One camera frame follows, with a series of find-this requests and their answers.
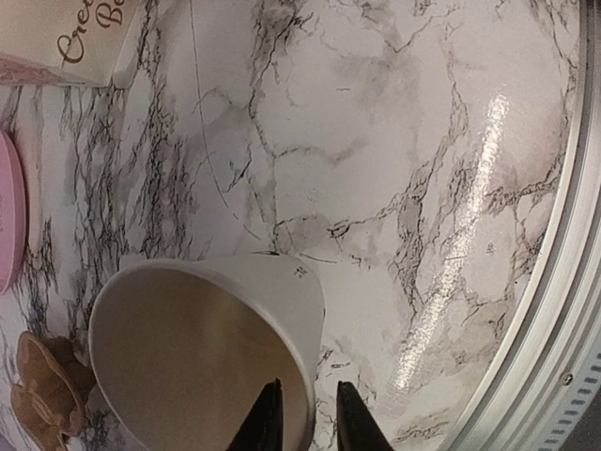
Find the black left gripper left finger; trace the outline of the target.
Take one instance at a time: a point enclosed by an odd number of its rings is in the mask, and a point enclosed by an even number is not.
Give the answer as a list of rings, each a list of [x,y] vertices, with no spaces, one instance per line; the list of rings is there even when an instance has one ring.
[[[279,379],[267,383],[227,451],[282,451],[284,449],[284,399]]]

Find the white paper coffee cup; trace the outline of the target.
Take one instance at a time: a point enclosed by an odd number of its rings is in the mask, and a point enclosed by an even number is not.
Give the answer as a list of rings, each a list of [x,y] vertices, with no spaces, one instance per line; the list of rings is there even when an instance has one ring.
[[[283,390],[287,450],[309,448],[325,322],[300,259],[150,259],[96,297],[88,347],[100,390],[148,450],[224,450],[264,386]]]

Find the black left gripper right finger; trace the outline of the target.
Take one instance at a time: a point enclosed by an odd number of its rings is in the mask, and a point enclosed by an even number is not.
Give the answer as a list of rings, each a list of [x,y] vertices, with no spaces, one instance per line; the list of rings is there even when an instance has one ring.
[[[339,450],[393,450],[350,381],[337,385],[336,425]]]

